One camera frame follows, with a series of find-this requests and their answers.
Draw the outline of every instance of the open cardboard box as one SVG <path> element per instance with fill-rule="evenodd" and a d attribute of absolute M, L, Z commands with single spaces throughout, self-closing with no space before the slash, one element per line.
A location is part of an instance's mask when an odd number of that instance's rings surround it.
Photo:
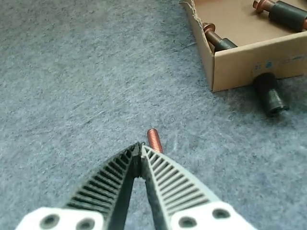
<path fill-rule="evenodd" d="M 307 10 L 306 0 L 283 0 Z M 307 32 L 292 31 L 258 15 L 253 0 L 184 0 L 206 76 L 213 92 L 245 86 L 265 72 L 277 78 L 307 73 Z M 214 53 L 202 23 L 214 23 L 215 32 L 238 48 Z"/>

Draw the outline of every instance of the copper bolt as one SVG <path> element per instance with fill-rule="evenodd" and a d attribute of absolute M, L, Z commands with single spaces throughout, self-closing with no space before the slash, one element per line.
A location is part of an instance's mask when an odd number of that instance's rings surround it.
<path fill-rule="evenodd" d="M 149 141 L 149 146 L 156 152 L 163 153 L 159 134 L 155 128 L 151 128 L 147 131 L 147 137 Z"/>
<path fill-rule="evenodd" d="M 215 33 L 215 25 L 213 23 L 203 23 L 202 28 L 206 38 L 212 45 L 215 46 L 222 40 L 222 38 Z"/>
<path fill-rule="evenodd" d="M 256 9 L 257 13 L 262 13 L 263 11 L 270 12 L 274 4 L 275 2 L 272 0 L 254 0 L 253 7 Z"/>

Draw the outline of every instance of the black rubber sleeve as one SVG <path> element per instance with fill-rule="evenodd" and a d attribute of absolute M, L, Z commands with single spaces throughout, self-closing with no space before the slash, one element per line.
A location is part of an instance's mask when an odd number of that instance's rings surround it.
<path fill-rule="evenodd" d="M 301 32 L 307 18 L 307 11 L 283 1 L 277 1 L 270 10 L 269 18 L 271 21 L 284 25 L 295 32 Z"/>
<path fill-rule="evenodd" d="M 253 86 L 267 116 L 273 116 L 281 110 L 289 109 L 274 74 L 260 74 L 254 79 Z"/>
<path fill-rule="evenodd" d="M 226 50 L 226 49 L 232 49 L 238 47 L 236 44 L 234 44 L 232 41 L 230 41 L 228 38 L 223 38 L 221 41 L 219 41 L 215 45 L 215 52 Z"/>

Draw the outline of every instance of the ribbed gripper pad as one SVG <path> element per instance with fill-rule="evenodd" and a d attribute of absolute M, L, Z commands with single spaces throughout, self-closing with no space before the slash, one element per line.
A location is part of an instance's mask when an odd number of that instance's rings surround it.
<path fill-rule="evenodd" d="M 146 180 L 156 229 L 170 228 L 170 219 L 176 212 L 219 201 L 194 175 L 147 146 L 142 147 L 142 177 Z"/>
<path fill-rule="evenodd" d="M 100 212 L 107 223 L 115 213 L 118 222 L 122 215 L 125 220 L 133 180 L 139 176 L 140 149 L 141 145 L 136 143 L 105 161 L 65 207 Z"/>

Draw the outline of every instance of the threaded bolt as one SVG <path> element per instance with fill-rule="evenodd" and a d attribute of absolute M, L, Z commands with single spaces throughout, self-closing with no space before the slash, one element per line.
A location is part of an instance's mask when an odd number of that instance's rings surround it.
<path fill-rule="evenodd" d="M 149 141 L 149 146 L 156 152 L 163 153 L 159 134 L 155 128 L 151 128 L 147 131 L 147 137 Z"/>

